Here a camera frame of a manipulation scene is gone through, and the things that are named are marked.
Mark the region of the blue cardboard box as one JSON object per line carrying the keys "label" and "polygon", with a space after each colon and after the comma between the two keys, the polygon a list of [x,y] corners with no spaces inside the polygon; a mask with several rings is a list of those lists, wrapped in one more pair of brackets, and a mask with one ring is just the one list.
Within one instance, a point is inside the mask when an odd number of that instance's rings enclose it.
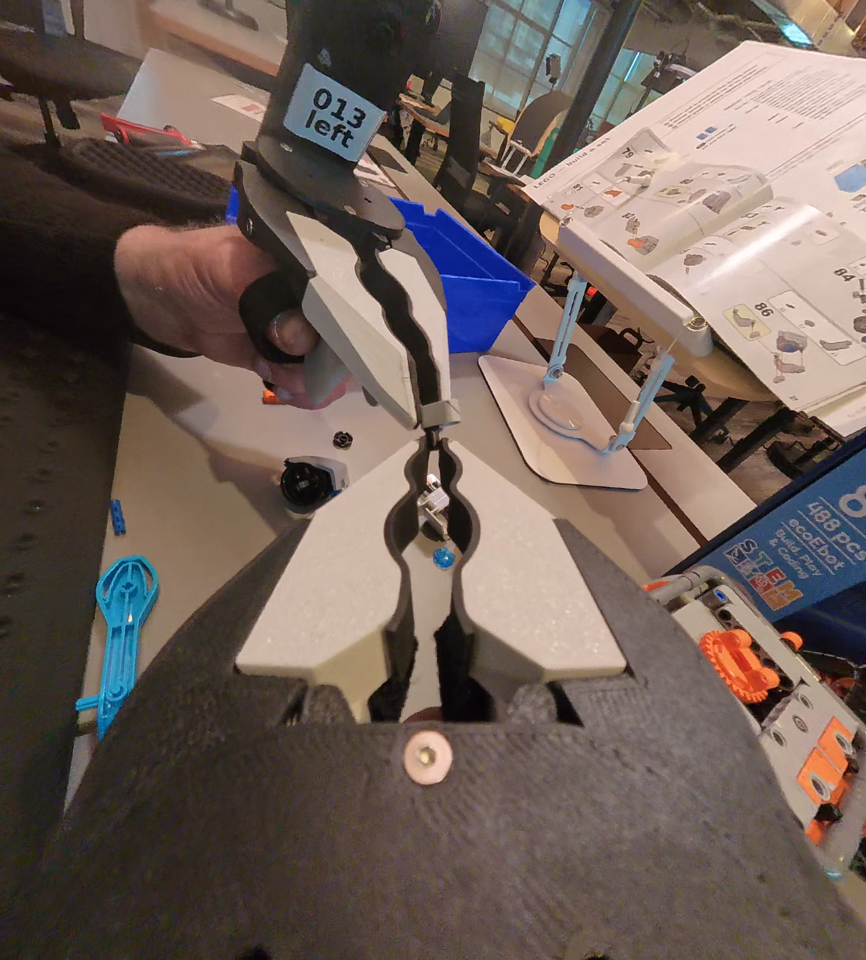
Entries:
{"label": "blue cardboard box", "polygon": [[774,622],[866,582],[866,430],[666,577],[706,565]]}

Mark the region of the person's left forearm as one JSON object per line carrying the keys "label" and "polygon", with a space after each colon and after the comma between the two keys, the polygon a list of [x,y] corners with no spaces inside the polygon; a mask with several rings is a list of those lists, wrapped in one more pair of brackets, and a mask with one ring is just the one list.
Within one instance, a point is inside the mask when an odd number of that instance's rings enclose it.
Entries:
{"label": "person's left forearm", "polygon": [[0,312],[80,339],[129,339],[115,252],[150,222],[0,146]]}

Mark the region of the black office chair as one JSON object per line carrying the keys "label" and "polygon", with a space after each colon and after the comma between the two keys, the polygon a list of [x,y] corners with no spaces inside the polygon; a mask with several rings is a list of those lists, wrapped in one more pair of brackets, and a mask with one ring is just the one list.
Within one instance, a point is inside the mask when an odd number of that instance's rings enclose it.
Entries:
{"label": "black office chair", "polygon": [[125,95],[138,59],[85,37],[83,2],[71,2],[74,30],[49,32],[42,2],[0,2],[0,98],[31,97],[40,108],[46,142],[61,142],[54,119],[80,129],[74,102]]}

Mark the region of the white stand platform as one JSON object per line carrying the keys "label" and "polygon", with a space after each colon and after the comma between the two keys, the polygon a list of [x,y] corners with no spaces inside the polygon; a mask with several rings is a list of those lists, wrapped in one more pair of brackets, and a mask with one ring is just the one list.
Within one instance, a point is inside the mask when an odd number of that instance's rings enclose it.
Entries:
{"label": "white stand platform", "polygon": [[556,248],[584,280],[630,319],[663,330],[671,343],[694,357],[713,353],[708,323],[680,296],[623,258],[582,219],[559,222]]}

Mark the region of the light blue paddle piece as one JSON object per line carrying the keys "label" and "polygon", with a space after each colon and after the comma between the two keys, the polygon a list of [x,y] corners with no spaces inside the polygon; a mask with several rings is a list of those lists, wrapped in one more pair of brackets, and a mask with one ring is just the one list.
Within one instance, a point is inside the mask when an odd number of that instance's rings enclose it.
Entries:
{"label": "light blue paddle piece", "polygon": [[116,560],[96,586],[97,605],[106,623],[102,677],[98,694],[79,699],[76,711],[96,713],[98,741],[135,687],[141,632],[159,592],[158,574],[144,556]]}

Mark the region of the instruction booklet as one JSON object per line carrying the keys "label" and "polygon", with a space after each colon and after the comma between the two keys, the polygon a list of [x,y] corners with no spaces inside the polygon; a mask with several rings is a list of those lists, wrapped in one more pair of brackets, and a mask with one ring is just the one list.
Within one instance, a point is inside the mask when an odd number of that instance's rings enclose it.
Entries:
{"label": "instruction booklet", "polygon": [[774,398],[866,429],[866,59],[752,41],[528,183]]}

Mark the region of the grey axle connector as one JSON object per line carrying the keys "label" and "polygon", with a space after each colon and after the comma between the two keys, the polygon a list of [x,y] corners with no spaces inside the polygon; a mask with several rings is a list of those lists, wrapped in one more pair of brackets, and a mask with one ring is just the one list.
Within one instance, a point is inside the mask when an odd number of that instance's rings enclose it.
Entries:
{"label": "grey axle connector", "polygon": [[460,404],[454,398],[422,404],[418,416],[419,426],[428,437],[434,437],[434,443],[444,428],[457,425],[462,420]]}

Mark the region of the large grey tracked brick vehicle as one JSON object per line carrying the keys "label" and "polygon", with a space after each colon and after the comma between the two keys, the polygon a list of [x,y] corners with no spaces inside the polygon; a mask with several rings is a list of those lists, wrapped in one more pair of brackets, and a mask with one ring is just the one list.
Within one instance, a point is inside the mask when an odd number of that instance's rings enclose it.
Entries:
{"label": "large grey tracked brick vehicle", "polygon": [[696,567],[645,587],[739,702],[826,873],[866,882],[866,724],[725,574]]}

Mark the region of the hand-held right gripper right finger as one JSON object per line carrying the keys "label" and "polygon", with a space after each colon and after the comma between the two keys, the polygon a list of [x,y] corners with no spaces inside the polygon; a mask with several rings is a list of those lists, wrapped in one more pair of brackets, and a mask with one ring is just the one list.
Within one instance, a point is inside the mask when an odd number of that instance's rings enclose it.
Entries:
{"label": "hand-held right gripper right finger", "polygon": [[447,529],[459,558],[439,642],[451,684],[496,703],[522,688],[617,677],[627,668],[557,520],[455,441],[439,447]]}

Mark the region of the small grey orange brick assembly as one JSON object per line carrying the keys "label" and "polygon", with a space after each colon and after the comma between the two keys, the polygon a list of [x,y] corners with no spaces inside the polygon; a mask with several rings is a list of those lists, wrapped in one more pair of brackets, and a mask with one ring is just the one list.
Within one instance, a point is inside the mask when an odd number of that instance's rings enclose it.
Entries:
{"label": "small grey orange brick assembly", "polygon": [[439,476],[428,473],[417,499],[419,532],[428,540],[438,544],[449,542],[449,505],[450,497]]}

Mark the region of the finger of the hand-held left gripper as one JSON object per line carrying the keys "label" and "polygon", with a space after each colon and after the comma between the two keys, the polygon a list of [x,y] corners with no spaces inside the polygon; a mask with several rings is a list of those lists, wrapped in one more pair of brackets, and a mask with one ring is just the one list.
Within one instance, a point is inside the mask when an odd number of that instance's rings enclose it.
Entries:
{"label": "finger of the hand-held left gripper", "polygon": [[293,251],[303,250],[302,262],[312,270],[301,301],[304,316],[319,333],[303,364],[309,399],[324,402],[351,375],[402,426],[417,428],[410,358],[359,279],[354,247],[313,217],[294,211],[286,217],[296,238]]}
{"label": "finger of the hand-held left gripper", "polygon": [[439,272],[414,237],[378,246],[370,260],[370,293],[407,354],[416,400],[453,399],[446,301]]}

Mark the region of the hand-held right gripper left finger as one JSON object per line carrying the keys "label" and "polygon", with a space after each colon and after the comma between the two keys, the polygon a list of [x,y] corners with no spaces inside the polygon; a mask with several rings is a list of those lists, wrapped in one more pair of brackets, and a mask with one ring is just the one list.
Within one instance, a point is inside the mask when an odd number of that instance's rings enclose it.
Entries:
{"label": "hand-held right gripper left finger", "polygon": [[334,686],[347,699],[367,699],[390,677],[383,631],[402,573],[385,528],[417,451],[410,440],[307,523],[237,655],[241,673]]}

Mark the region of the person's left hand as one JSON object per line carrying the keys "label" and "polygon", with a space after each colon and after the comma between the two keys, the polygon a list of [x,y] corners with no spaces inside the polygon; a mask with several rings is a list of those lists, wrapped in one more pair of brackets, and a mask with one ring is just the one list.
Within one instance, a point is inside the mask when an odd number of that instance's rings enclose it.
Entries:
{"label": "person's left hand", "polygon": [[257,374],[281,401],[299,409],[321,409],[352,384],[346,376],[315,402],[304,381],[308,365],[275,364],[258,353],[239,302],[247,287],[279,266],[236,227],[139,225],[119,239],[114,263],[131,317],[157,344]]}

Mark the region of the black dimpled foam mat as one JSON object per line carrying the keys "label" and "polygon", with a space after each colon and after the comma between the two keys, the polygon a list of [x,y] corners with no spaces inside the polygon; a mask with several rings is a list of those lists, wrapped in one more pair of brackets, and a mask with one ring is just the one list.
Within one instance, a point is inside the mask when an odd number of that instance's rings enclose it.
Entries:
{"label": "black dimpled foam mat", "polygon": [[64,806],[127,367],[0,314],[0,929]]}

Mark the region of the blue storage bin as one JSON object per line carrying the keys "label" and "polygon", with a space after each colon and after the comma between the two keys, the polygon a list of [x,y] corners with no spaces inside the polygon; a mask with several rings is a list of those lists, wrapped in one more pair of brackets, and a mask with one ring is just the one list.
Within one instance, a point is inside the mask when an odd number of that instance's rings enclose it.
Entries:
{"label": "blue storage bin", "polygon": [[487,353],[535,282],[449,212],[391,201],[439,271],[450,353]]}

